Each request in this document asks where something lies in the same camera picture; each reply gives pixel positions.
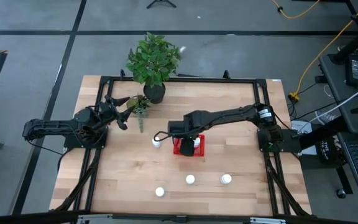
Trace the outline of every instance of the concrete floor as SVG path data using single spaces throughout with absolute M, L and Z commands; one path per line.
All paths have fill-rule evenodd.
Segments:
M 176 9 L 157 3 L 146 10 L 151 0 L 88 0 L 80 30 L 341 30 L 349 21 L 345 4 L 328 2 L 319 3 L 305 17 L 287 20 L 277 13 L 269 0 L 172 1 L 178 6 Z M 71 30 L 80 2 L 0 0 L 0 29 Z M 278 2 L 291 16 L 311 4 L 291 0 Z M 354 1 L 354 5 L 358 9 L 358 1 Z M 180 73 L 221 77 L 224 70 L 229 70 L 232 77 L 279 78 L 283 80 L 285 93 L 296 89 L 304 69 L 332 39 L 225 35 L 168 35 L 166 38 L 177 46 L 187 47 L 180 62 Z M 134 48 L 139 39 L 142 36 L 77 36 L 52 119 L 72 117 L 83 75 L 118 75 L 125 67 L 129 49 Z M 335 52 L 336 47 L 348 41 L 348 37 L 340 37 L 327 52 Z M 21 138 L 22 127 L 26 121 L 42 117 L 67 42 L 67 35 L 0 36 L 0 50 L 9 51 L 0 75 L 0 141 L 6 144 L 0 150 L 0 215 L 11 211 L 29 156 L 30 145 Z M 314 76 L 319 73 L 317 65 L 312 66 L 302 89 L 313 84 Z M 316 85 L 302 94 L 296 106 L 298 114 L 332 102 L 323 86 Z M 56 151 L 62 145 L 63 138 L 58 137 L 47 137 L 44 142 L 45 147 Z M 57 161 L 57 155 L 41 152 L 24 213 L 48 210 Z M 305 170 L 304 177 L 313 214 L 358 222 L 358 193 L 345 200 L 336 198 L 335 190 L 340 182 L 335 170 Z

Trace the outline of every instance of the wooden table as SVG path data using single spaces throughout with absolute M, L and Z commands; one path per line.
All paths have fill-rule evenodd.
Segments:
M 85 76 L 75 112 L 93 105 L 100 76 Z M 167 92 L 161 104 L 148 108 L 144 132 L 131 115 L 128 130 L 110 125 L 106 147 L 102 150 L 92 212 L 187 215 L 272 215 L 263 155 L 259 151 L 256 127 L 249 122 L 216 126 L 206 136 L 205 157 L 173 155 L 170 139 L 159 149 L 152 144 L 153 135 L 167 130 L 170 120 L 182 120 L 194 110 L 219 111 L 255 102 L 251 84 L 166 82 Z M 290 125 L 287 104 L 280 80 L 267 80 L 270 104 L 276 114 Z M 136 82 L 114 82 L 112 96 L 121 98 L 142 94 Z M 50 208 L 59 206 L 73 190 L 80 175 L 84 149 L 74 149 L 62 160 Z M 297 202 L 311 212 L 302 169 L 289 153 L 281 153 L 285 183 Z M 185 177 L 195 176 L 194 185 Z M 222 185 L 223 174 L 232 182 Z M 155 189 L 163 187 L 158 198 Z M 85 206 L 87 186 L 80 208 Z M 276 186 L 280 213 L 283 213 L 280 191 Z

